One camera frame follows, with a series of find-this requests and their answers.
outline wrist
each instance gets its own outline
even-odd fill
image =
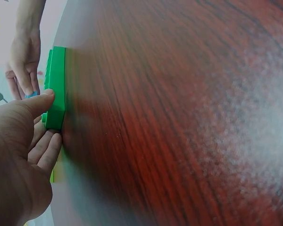
[[[21,0],[17,10],[16,31],[39,30],[46,0]]]

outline hand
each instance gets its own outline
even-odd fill
[[[23,225],[42,214],[51,202],[49,179],[61,136],[46,131],[36,118],[53,100],[52,90],[46,90],[43,95],[0,106],[1,225]]]
[[[41,41],[39,27],[19,29],[10,49],[6,78],[16,100],[24,99],[34,91],[40,94],[37,68],[40,60]]]

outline blue object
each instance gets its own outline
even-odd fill
[[[38,95],[37,91],[33,92],[31,95],[25,95],[25,98],[31,98],[31,97],[34,97],[36,95]]]

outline red wood grain surface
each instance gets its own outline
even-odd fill
[[[283,0],[68,1],[55,44],[65,219],[283,225]]]

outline fingernail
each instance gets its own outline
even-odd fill
[[[53,90],[52,90],[52,89],[46,89],[46,90],[44,91],[43,95],[51,96],[51,95],[53,95]]]

